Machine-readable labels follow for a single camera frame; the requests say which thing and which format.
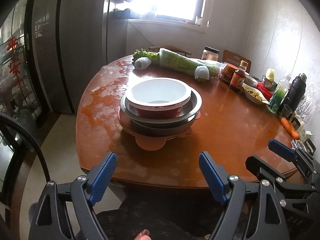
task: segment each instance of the table top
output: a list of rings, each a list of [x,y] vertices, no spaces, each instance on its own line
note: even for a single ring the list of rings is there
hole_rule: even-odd
[[[171,139],[154,152],[139,148],[117,117],[126,89],[151,77],[179,79],[196,89],[203,100],[193,133]],[[161,187],[207,187],[198,165],[203,151],[244,181],[257,180],[245,167],[250,155],[257,155],[281,173],[294,171],[292,163],[268,150],[268,141],[273,138],[291,146],[291,137],[277,117],[243,92],[232,91],[218,77],[199,83],[193,76],[158,66],[134,70],[132,55],[102,67],[93,77],[82,95],[76,121],[76,146],[84,171],[113,151],[118,158],[114,179]]]

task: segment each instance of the black jar lid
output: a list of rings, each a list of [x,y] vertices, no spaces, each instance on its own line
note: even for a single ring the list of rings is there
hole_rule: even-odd
[[[207,46],[205,46],[204,49],[208,50],[210,52],[216,53],[216,54],[220,53],[220,51],[218,51],[217,49],[213,49],[213,48],[210,48],[210,47],[207,47]]]

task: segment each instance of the metal screw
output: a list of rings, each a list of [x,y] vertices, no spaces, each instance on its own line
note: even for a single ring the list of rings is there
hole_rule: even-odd
[[[81,175],[77,178],[77,181],[82,182],[85,181],[87,179],[87,177],[85,175]]]
[[[53,185],[54,185],[54,181],[50,180],[50,181],[47,182],[47,186],[48,186],[48,187],[51,187],[51,186],[53,186]]]
[[[284,199],[280,200],[280,205],[281,205],[282,207],[285,207],[286,204],[287,204],[287,203],[286,203],[286,201],[285,201]]]
[[[264,186],[269,186],[270,183],[269,183],[269,181],[267,181],[266,179],[264,179],[264,180],[262,181],[262,185],[264,185]]]
[[[237,181],[239,178],[238,178],[237,175],[231,175],[231,176],[230,176],[230,179],[231,179],[232,181]]]

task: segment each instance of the plate of food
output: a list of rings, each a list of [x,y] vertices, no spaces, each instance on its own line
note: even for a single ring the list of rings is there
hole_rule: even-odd
[[[247,84],[242,85],[244,94],[247,98],[249,98],[252,102],[257,105],[266,104],[269,105],[268,100],[265,99],[263,94],[256,88],[250,87]]]

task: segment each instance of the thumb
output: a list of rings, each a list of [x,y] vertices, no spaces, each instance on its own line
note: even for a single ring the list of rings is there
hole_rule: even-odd
[[[149,230],[148,229],[144,229],[143,231],[141,231],[134,240],[151,240],[151,238],[149,237]]]

